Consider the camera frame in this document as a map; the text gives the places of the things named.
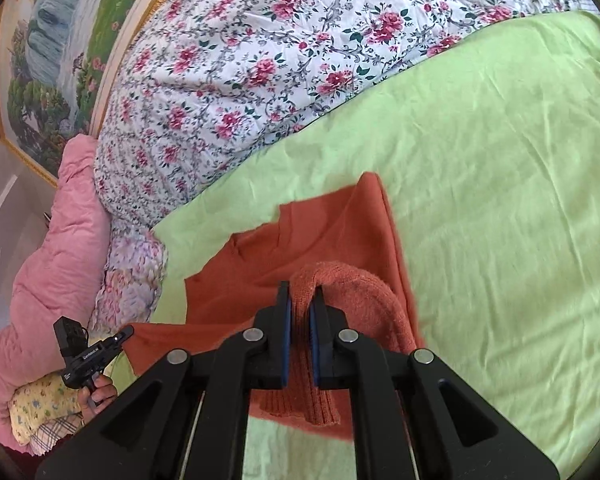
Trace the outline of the person's left hand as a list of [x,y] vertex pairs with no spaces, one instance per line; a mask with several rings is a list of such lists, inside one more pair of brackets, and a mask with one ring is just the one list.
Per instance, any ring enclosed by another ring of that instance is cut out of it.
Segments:
[[103,410],[106,410],[118,397],[118,390],[110,377],[98,375],[93,382],[95,386],[94,391],[84,387],[78,394],[81,415],[86,424]]

